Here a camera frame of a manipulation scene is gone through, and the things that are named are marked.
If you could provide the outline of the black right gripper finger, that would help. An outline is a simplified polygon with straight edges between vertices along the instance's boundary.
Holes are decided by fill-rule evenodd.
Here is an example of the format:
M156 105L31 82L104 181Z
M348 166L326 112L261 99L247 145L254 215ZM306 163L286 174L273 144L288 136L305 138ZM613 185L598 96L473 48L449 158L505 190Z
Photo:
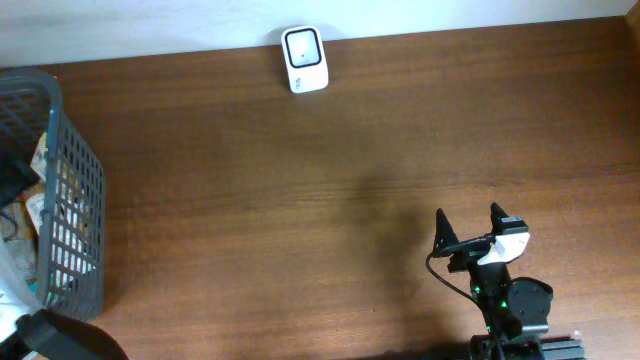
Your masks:
M439 208L436 211L436 233L434 238L434 249L445 249L459 243L459 240L447 219L444 210Z
M505 222L505 219L508 219L509 216L496 202L493 202L490 205L490 211L491 211L490 219L492 224L492 233L504 234L506 229L509 226L509 222Z

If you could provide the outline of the white tube with gold cap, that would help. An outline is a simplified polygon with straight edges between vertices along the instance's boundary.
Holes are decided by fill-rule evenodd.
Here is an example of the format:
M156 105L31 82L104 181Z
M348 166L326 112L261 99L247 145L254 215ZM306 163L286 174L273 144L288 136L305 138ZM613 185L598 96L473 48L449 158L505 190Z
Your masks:
M45 208L45 192L33 193L25 201L27 213L30 217L31 223L34 226L37 235L40 235L41 227L43 226L42 212Z

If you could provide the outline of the white cream snack bag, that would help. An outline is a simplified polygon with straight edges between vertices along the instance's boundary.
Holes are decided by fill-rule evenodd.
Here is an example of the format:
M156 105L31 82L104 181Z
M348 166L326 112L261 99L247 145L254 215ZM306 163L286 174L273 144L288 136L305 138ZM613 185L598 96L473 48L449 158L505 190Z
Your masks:
M47 173L47 154L48 154L48 146L47 146L47 136L48 134L44 132L36 145L34 150L30 167L39 177L40 182L46 182L46 173Z

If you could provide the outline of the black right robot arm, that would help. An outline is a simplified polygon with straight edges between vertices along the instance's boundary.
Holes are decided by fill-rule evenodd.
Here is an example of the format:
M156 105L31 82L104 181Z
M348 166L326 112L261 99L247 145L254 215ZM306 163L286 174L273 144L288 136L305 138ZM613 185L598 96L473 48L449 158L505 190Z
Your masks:
M488 332L500 342L544 334L549 330L553 288L531 277L513 278L508 270L525 252L529 227L523 218L508 215L497 203L490 205L490 221L490 232L461 241L444 210L438 209L428 258L446 258L448 272L469 275L468 293L452 289L480 309Z

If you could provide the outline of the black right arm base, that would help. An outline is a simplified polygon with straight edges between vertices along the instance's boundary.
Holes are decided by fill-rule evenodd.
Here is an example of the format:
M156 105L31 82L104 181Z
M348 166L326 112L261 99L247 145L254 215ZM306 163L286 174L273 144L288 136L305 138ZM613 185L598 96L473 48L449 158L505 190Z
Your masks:
M474 336L468 347L469 360L586 360L582 341L568 336L496 342L489 336Z

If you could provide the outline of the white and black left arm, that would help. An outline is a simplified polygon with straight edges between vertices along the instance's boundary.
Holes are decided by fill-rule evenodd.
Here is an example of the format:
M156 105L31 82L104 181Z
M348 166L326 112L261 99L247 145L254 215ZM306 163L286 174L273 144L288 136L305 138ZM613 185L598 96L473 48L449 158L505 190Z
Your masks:
M43 308L16 272L13 258L1 247L1 305L18 314L11 332L1 339L1 357L20 360L35 353L47 359L127 360L122 347L102 329Z

